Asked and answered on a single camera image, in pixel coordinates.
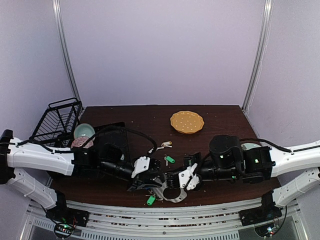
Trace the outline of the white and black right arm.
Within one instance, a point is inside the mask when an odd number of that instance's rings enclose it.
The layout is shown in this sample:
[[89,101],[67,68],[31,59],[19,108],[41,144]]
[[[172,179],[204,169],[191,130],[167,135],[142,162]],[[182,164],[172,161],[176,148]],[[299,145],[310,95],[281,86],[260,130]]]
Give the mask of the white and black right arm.
[[268,220],[276,208],[284,208],[289,202],[305,194],[320,183],[320,143],[278,146],[264,140],[240,139],[237,136],[217,135],[209,143],[209,153],[184,158],[182,167],[165,174],[165,191],[178,190],[175,198],[163,199],[179,203],[187,192],[200,187],[205,181],[242,180],[245,184],[258,184],[280,175],[301,170],[302,173],[282,187],[271,190],[261,198],[256,210],[259,220]]

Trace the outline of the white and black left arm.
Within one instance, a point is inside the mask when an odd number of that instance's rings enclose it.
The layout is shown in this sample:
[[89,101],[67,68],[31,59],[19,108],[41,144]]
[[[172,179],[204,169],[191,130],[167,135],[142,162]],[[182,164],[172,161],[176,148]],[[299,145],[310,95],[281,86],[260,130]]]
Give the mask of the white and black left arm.
[[25,197],[51,210],[61,222],[72,218],[65,195],[40,183],[26,168],[79,178],[111,175],[127,181],[129,192],[160,188],[161,162],[152,157],[155,150],[131,160],[127,139],[117,132],[123,128],[110,126],[109,129],[110,133],[82,135],[65,148],[49,147],[34,139],[22,141],[6,129],[0,136],[0,183],[13,186]]

